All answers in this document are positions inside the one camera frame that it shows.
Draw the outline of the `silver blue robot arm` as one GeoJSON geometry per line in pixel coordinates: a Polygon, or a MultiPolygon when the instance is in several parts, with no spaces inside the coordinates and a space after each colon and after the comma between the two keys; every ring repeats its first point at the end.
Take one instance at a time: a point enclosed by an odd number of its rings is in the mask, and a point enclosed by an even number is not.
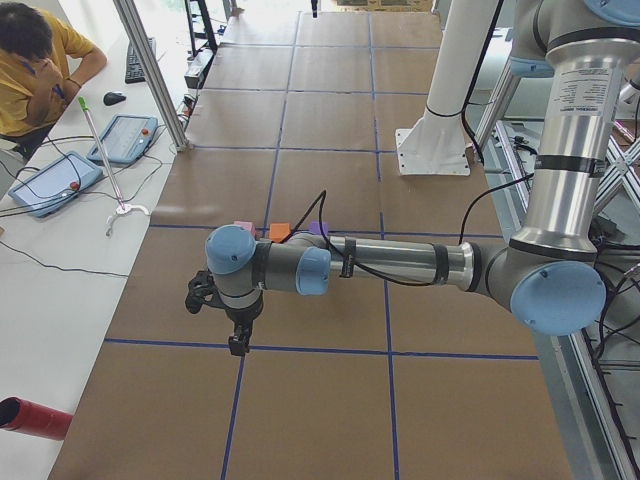
{"type": "Polygon", "coordinates": [[[411,287],[454,285],[487,296],[528,328],[565,336],[596,321],[606,288],[588,231],[623,77],[639,56],[635,1],[522,1],[511,62],[553,78],[523,226],[506,244],[455,246],[292,232],[257,240],[238,225],[206,240],[189,283],[190,312],[223,310],[230,352],[249,350],[267,290],[321,295],[329,278],[372,276],[411,287]]]}

